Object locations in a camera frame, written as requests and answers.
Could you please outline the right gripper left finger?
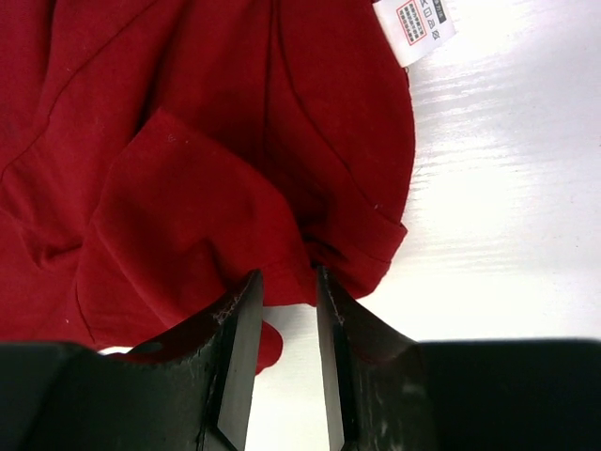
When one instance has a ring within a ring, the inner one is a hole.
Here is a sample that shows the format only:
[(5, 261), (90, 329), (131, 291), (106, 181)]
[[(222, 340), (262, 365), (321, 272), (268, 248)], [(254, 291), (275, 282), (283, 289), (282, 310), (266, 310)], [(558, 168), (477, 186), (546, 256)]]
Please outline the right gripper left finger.
[(5, 450), (241, 450), (262, 327), (250, 272), (199, 313), (126, 353), (67, 342), (1, 347)]

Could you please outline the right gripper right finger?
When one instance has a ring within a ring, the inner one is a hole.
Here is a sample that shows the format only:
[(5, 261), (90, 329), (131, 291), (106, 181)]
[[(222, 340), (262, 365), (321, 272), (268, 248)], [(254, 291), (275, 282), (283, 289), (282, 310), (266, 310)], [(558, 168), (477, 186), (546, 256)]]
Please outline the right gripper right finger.
[(596, 450), (600, 344), (418, 342), (326, 268), (316, 315), (332, 450)]

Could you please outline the dark red t shirt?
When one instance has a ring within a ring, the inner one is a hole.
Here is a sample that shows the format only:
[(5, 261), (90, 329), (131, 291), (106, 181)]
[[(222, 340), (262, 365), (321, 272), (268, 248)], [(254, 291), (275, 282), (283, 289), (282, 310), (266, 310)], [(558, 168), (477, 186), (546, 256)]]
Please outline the dark red t shirt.
[(5, 1), (1, 337), (132, 347), (256, 269), (366, 296), (414, 154), (370, 1)]

